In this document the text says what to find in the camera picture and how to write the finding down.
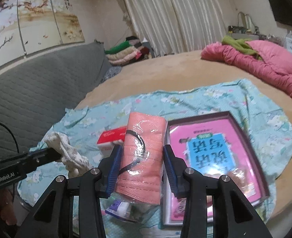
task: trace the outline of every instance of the green folded blanket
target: green folded blanket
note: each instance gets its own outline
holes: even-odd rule
[[[252,41],[249,38],[246,39],[233,39],[232,37],[226,35],[222,40],[222,45],[230,45],[231,47],[234,47],[237,51],[241,52],[245,55],[254,55],[255,58],[259,58],[259,54],[257,51],[252,49],[252,47],[245,43],[246,41]]]
[[[131,46],[131,44],[128,41],[124,41],[123,43],[119,44],[118,46],[112,47],[111,49],[106,50],[105,54],[114,55],[114,54],[117,54],[120,51],[122,51],[122,50],[124,50],[124,49],[126,49],[127,47],[130,47],[130,46]]]

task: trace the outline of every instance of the metal screw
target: metal screw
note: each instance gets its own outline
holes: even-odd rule
[[[191,168],[191,167],[186,168],[185,171],[186,171],[186,173],[189,174],[189,175],[191,175],[191,174],[194,173],[194,169]]]
[[[228,182],[231,178],[229,176],[222,176],[222,181]]]
[[[57,176],[56,181],[57,182],[62,182],[64,180],[63,176]]]
[[[99,172],[100,172],[99,168],[93,168],[91,170],[91,174],[93,174],[93,175],[97,175]]]

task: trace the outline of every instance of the person's finger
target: person's finger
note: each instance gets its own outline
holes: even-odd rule
[[[7,225],[17,224],[12,203],[12,195],[8,189],[0,189],[0,215]]]

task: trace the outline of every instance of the green label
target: green label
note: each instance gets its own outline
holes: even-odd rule
[[[197,139],[208,139],[210,137],[213,136],[213,133],[209,132],[209,133],[203,133],[203,134],[199,134],[197,136]]]

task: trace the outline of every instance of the pink quilt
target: pink quilt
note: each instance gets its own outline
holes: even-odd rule
[[[234,65],[292,97],[292,54],[268,41],[255,40],[247,43],[259,53],[263,61],[251,55],[244,55],[230,45],[222,45],[219,42],[206,46],[201,58]]]

